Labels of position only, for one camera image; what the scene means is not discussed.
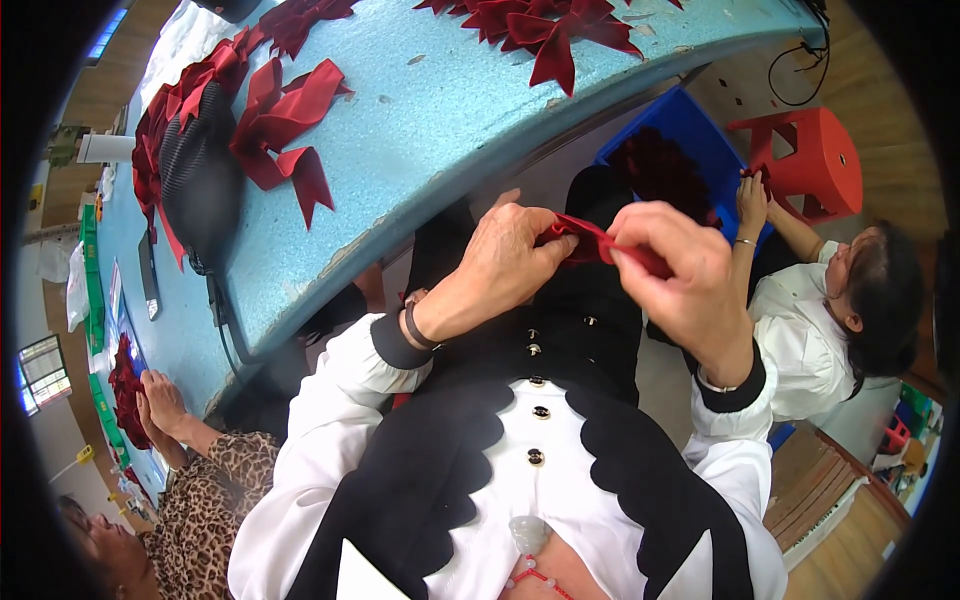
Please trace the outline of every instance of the woman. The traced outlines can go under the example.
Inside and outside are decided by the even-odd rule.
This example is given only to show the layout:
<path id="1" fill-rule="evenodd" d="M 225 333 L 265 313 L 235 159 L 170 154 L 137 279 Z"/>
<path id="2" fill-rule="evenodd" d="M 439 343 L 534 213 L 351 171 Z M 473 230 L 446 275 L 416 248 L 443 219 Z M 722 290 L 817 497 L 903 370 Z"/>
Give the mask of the woman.
<path id="1" fill-rule="evenodd" d="M 226 434 L 190 415 L 166 375 L 144 371 L 143 428 L 175 473 L 160 524 L 133 536 L 72 499 L 60 511 L 117 598 L 230 598 L 227 562 L 240 523 L 273 483 L 276 443 L 263 433 Z M 180 444 L 196 451 L 189 456 Z"/>
<path id="2" fill-rule="evenodd" d="M 881 221 L 849 245 L 824 241 L 767 202 L 760 173 L 740 182 L 737 209 L 733 277 L 750 303 L 756 340 L 777 362 L 775 420 L 826 412 L 856 396 L 865 377 L 910 368 L 924 283 L 902 230 Z M 776 233 L 754 260 L 768 221 Z"/>

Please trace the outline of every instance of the white blouse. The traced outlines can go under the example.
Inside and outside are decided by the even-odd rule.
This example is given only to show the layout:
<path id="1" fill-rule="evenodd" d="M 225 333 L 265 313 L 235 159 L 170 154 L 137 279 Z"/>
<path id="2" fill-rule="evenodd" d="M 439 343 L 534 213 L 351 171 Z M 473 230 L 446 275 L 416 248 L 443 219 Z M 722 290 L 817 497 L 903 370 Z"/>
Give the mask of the white blouse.
<path id="1" fill-rule="evenodd" d="M 757 343 L 777 364 L 774 420 L 824 413 L 853 391 L 843 329 L 824 307 L 827 263 L 837 248 L 826 242 L 817 262 L 787 267 L 756 285 L 749 312 Z"/>
<path id="2" fill-rule="evenodd" d="M 330 340 L 316 374 L 303 379 L 300 394 L 291 401 L 289 438 L 276 460 L 274 487 L 244 519 L 230 555 L 229 587 L 238 600 L 285 596 L 337 486 L 357 467 L 382 419 L 375 407 L 390 393 L 414 391 L 429 374 L 432 363 L 402 371 L 377 355 L 370 325 L 381 316 L 367 315 Z M 736 413 L 711 412 L 698 386 L 692 386 L 697 432 L 683 456 L 727 500 L 743 527 L 756 598 L 778 599 L 786 589 L 786 572 L 780 549 L 761 521 L 770 494 L 766 433 L 777 375 L 769 357 L 763 365 L 763 392 Z M 624 515 L 615 494 L 590 479 L 594 458 L 580 441 L 584 419 L 566 403 L 565 391 L 551 382 L 537 388 L 520 379 L 511 388 L 515 401 L 498 414 L 504 435 L 484 452 L 492 479 L 470 495 L 477 518 L 450 531 L 453 558 L 424 578 L 429 597 L 497 598 L 519 559 L 508 523 L 526 515 L 546 521 L 610 598 L 642 597 L 646 577 L 636 568 L 636 550 L 643 527 Z M 536 419 L 535 406 L 548 408 L 549 419 Z M 537 468 L 527 462 L 532 446 L 545 457 Z M 711 552 L 707 531 L 660 598 L 710 598 Z M 380 595 L 390 586 L 348 544 L 341 575 L 345 570 L 350 576 L 341 578 L 339 598 L 404 597 L 396 590 Z"/>

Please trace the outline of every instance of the blue table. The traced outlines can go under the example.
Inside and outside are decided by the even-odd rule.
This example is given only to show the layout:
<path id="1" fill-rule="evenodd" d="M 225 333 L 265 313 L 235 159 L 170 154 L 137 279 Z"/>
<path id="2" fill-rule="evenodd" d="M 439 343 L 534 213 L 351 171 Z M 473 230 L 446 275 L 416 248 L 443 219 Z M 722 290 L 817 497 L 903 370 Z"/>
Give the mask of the blue table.
<path id="1" fill-rule="evenodd" d="M 683 12 L 666 0 L 634 0 L 630 8 L 623 0 L 612 2 L 615 15 L 656 32 L 631 34 L 646 60 L 575 41 L 572 99 L 553 82 L 528 86 L 533 57 L 479 44 L 476 31 L 460 29 L 464 17 L 413 11 L 415 0 L 362 0 L 353 17 L 314 26 L 296 62 L 283 59 L 284 82 L 330 58 L 356 95 L 350 102 L 337 99 L 323 122 L 290 148 L 318 149 L 336 211 L 317 205 L 307 231 L 290 182 L 263 192 L 248 181 L 227 281 L 251 352 L 287 339 L 431 216 L 591 115 L 713 60 L 797 36 L 816 44 L 822 34 L 799 0 L 689 0 Z M 194 33 L 167 59 L 176 66 L 167 72 L 179 72 L 191 61 L 183 62 L 189 51 L 202 57 L 202 42 L 212 47 L 216 39 L 254 24 L 275 3 L 264 0 L 238 26 L 220 22 L 207 39 Z M 629 18 L 648 13 L 653 15 Z M 187 3 L 175 18 L 194 19 L 196 32 L 210 15 Z M 161 41 L 168 35 L 165 31 Z M 421 60 L 412 60 L 420 55 Z M 264 45 L 251 56 L 251 72 L 267 59 Z M 141 88 L 158 86 L 148 81 L 156 78 L 154 66 Z M 237 117 L 246 101 L 244 84 L 234 103 Z M 143 109 L 137 94 L 129 132 Z M 163 307 L 150 322 L 137 254 L 144 227 L 130 166 L 121 164 L 98 232 L 101 273 L 110 272 L 116 257 L 148 364 L 180 386 L 191 412 L 206 415 L 228 397 L 233 379 L 207 307 L 206 284 L 189 265 L 180 271 L 157 228 Z M 108 277 L 103 284 L 106 294 Z M 106 374 L 101 376 L 108 390 Z"/>

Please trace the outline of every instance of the leopard print shirt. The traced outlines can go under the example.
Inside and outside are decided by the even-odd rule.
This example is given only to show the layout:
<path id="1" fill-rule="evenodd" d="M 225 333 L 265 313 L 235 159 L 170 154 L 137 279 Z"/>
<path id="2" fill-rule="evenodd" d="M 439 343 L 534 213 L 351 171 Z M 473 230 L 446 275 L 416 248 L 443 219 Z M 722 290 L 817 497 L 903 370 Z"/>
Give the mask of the leopard print shirt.
<path id="1" fill-rule="evenodd" d="M 274 481 L 276 440 L 265 433 L 224 434 L 209 459 L 195 456 L 160 500 L 160 524 L 144 536 L 160 597 L 232 598 L 227 563 L 244 517 Z"/>

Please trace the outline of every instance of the blue plastic crate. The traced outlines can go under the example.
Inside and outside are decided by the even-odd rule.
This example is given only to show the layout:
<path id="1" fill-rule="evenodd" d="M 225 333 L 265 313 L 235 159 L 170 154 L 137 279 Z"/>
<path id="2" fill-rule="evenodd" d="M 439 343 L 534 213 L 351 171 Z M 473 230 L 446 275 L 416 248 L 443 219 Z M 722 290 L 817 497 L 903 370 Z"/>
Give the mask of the blue plastic crate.
<path id="1" fill-rule="evenodd" d="M 664 139 L 680 144 L 684 154 L 697 161 L 709 190 L 709 202 L 717 217 L 723 222 L 720 231 L 732 244 L 739 228 L 736 214 L 736 188 L 740 185 L 740 169 L 746 169 L 727 137 L 717 128 L 686 90 L 674 85 L 653 102 L 646 110 L 615 135 L 600 149 L 594 164 L 606 164 L 607 157 L 628 137 L 641 127 L 660 130 Z M 638 201 L 654 200 L 634 197 Z M 760 232 L 757 247 L 773 231 L 768 223 Z"/>

